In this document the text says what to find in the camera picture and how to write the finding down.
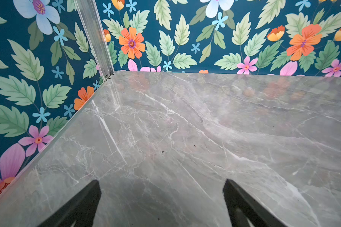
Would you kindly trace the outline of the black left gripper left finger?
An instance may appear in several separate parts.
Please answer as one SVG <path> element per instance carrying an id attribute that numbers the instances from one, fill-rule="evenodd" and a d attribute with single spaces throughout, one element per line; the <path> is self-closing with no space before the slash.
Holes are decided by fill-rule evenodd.
<path id="1" fill-rule="evenodd" d="M 92 180 L 40 226 L 92 227 L 100 199 L 99 181 Z"/>

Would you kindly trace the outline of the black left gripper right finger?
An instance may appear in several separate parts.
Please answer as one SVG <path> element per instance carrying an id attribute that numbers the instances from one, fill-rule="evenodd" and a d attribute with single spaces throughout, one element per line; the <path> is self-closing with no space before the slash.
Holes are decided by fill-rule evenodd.
<path id="1" fill-rule="evenodd" d="M 224 200 L 233 227 L 284 227 L 285 224 L 261 206 L 240 185 L 226 179 Z"/>

